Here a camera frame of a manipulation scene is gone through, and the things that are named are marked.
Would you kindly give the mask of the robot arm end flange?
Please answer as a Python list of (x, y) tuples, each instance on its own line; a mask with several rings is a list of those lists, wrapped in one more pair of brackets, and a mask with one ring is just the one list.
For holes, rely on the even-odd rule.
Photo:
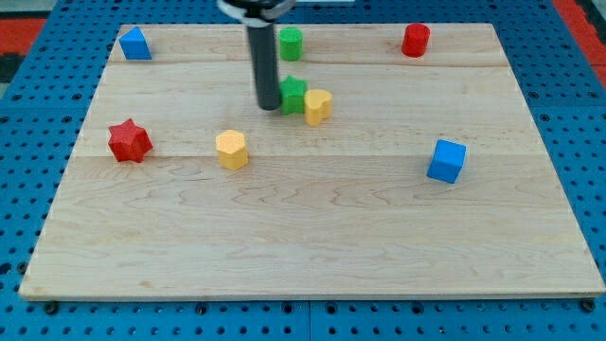
[(221, 12), (248, 27), (266, 27), (291, 10), (295, 0), (218, 0)]

